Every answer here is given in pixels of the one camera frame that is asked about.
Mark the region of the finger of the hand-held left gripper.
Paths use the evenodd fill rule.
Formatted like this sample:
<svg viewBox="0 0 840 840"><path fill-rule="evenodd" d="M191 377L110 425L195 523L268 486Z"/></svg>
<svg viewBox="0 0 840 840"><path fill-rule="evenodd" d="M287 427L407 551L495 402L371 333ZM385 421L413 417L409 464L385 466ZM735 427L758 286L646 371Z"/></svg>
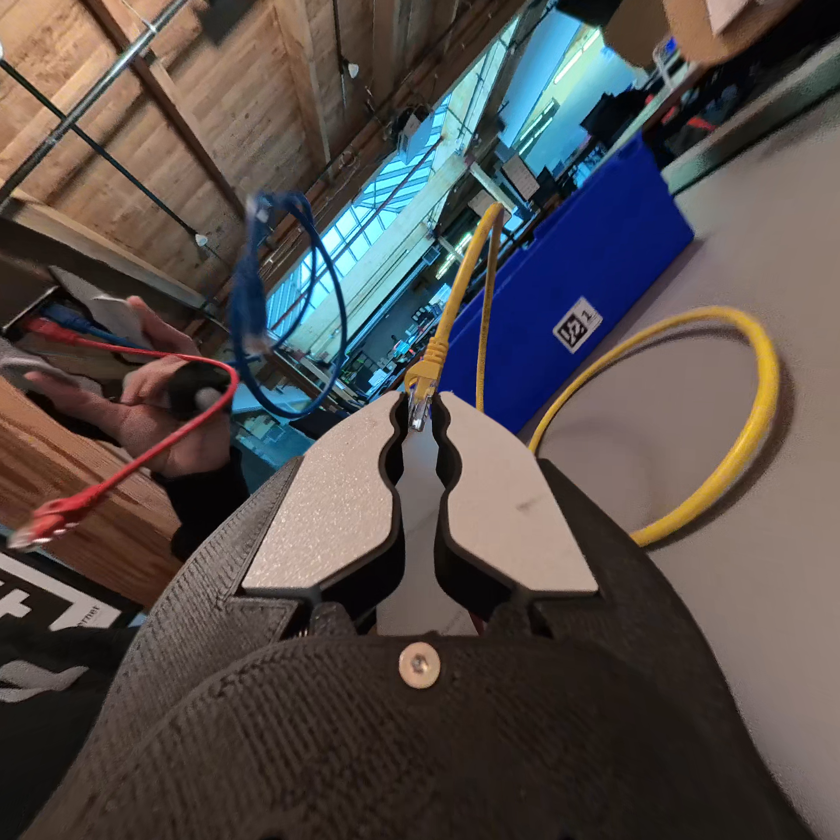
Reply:
<svg viewBox="0 0 840 840"><path fill-rule="evenodd" d="M125 299L108 294L66 269L50 266L49 273L60 288L58 304L64 310L74 312L97 329L127 340L130 347L152 347L144 335L140 317Z"/></svg>
<svg viewBox="0 0 840 840"><path fill-rule="evenodd" d="M69 374L37 355L17 349L8 341L1 342L1 376L6 382L22 392L31 391L44 395L45 392L40 386L26 378L26 374L36 372L83 391L88 389L87 378Z"/></svg>

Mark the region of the black framed marker sign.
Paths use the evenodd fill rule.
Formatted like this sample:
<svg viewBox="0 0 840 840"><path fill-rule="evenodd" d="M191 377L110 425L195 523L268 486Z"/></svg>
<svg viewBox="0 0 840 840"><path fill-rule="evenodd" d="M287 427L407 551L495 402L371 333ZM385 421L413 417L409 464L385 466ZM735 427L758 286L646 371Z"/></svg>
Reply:
<svg viewBox="0 0 840 840"><path fill-rule="evenodd" d="M144 608L37 553L1 553L1 620L41 631L131 626Z"/></svg>

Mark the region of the printed instruction sheet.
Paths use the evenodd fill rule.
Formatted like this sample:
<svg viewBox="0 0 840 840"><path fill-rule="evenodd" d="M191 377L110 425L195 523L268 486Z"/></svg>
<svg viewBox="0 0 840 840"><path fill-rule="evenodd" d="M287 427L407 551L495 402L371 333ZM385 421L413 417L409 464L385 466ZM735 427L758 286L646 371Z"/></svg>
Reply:
<svg viewBox="0 0 840 840"><path fill-rule="evenodd" d="M753 1L705 1L712 34L719 35Z"/></svg>

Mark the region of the black printed garment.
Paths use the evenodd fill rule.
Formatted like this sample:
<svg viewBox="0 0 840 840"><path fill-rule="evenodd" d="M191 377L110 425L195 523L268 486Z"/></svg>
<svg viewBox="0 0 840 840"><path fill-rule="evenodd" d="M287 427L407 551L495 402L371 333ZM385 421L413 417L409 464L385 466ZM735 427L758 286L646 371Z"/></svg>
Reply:
<svg viewBox="0 0 840 840"><path fill-rule="evenodd" d="M18 838L76 759L137 627L1 629L1 838Z"/></svg>

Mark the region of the wooden post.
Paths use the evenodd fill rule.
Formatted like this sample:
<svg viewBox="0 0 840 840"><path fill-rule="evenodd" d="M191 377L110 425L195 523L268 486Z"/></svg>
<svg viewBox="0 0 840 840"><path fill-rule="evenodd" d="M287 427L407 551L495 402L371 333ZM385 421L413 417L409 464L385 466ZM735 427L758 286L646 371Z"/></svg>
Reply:
<svg viewBox="0 0 840 840"><path fill-rule="evenodd" d="M2 381L3 526L16 530L42 504L96 485L127 461L116 448L66 430ZM152 606L182 566L170 551L177 526L163 489L141 473L42 550L90 581Z"/></svg>

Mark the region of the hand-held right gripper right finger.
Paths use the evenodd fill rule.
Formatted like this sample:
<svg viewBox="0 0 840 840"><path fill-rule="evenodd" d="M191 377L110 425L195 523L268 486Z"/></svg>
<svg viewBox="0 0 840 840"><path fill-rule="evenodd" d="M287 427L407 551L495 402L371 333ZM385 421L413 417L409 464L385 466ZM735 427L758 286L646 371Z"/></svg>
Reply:
<svg viewBox="0 0 840 840"><path fill-rule="evenodd" d="M444 592L489 619L501 604L594 596L595 576L535 455L452 392L434 397L444 492L434 570Z"/></svg>

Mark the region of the black network splitter box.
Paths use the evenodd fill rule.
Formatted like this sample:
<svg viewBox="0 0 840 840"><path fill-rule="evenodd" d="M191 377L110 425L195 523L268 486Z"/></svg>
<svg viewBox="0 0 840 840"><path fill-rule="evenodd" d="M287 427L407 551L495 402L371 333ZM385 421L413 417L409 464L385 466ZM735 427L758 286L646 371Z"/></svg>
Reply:
<svg viewBox="0 0 840 840"><path fill-rule="evenodd" d="M19 323L29 315L45 292L35 277L19 272L3 272L1 277L1 338L13 342Z"/></svg>

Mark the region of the blue storage bin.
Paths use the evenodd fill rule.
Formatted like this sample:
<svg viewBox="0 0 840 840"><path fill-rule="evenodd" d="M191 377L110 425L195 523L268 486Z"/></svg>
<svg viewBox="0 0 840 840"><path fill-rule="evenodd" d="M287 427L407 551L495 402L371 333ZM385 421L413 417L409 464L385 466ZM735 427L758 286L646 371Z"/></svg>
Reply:
<svg viewBox="0 0 840 840"><path fill-rule="evenodd" d="M521 432L694 238L653 152L633 138L499 268L485 413Z"/></svg>

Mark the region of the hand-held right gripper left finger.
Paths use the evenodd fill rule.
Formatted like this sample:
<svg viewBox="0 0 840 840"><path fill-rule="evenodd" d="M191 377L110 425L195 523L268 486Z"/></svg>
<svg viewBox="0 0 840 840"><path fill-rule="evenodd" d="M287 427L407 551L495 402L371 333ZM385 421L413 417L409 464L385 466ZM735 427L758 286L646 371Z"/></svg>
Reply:
<svg viewBox="0 0 840 840"><path fill-rule="evenodd" d="M405 394L342 420L302 459L242 580L244 593L366 616L405 570Z"/></svg>

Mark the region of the grey desk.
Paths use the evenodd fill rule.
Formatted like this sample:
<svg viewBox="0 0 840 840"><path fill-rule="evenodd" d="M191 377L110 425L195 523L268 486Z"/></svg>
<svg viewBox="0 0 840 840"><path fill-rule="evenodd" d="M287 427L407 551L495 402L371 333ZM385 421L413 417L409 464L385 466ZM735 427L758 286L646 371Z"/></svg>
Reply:
<svg viewBox="0 0 840 840"><path fill-rule="evenodd" d="M649 549L700 625L765 762L838 838L838 96L677 197L696 239L580 369L667 317L754 316L783 363L778 420L742 483ZM754 395L749 347L692 325L570 400L540 453L627 531L717 466Z"/></svg>

